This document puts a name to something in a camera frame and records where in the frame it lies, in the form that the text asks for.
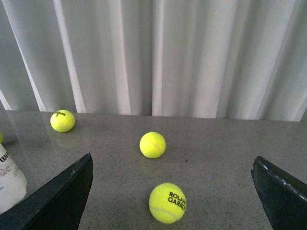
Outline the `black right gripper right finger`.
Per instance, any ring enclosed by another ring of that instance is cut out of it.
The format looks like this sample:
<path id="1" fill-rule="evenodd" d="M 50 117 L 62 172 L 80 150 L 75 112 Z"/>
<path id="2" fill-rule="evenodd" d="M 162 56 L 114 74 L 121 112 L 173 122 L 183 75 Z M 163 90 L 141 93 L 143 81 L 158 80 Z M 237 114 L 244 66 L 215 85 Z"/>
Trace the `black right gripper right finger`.
<path id="1" fill-rule="evenodd" d="M 307 228 L 307 185 L 262 156 L 251 170 L 265 214 L 274 230 Z"/>

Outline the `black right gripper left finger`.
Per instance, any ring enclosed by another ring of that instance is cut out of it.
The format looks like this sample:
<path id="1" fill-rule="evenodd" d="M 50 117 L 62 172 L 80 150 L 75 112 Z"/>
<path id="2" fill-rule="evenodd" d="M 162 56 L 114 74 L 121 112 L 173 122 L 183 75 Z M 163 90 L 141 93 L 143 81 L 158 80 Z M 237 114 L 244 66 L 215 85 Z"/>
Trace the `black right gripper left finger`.
<path id="1" fill-rule="evenodd" d="M 87 153 L 0 216 L 2 230 L 76 230 L 93 182 Z"/>

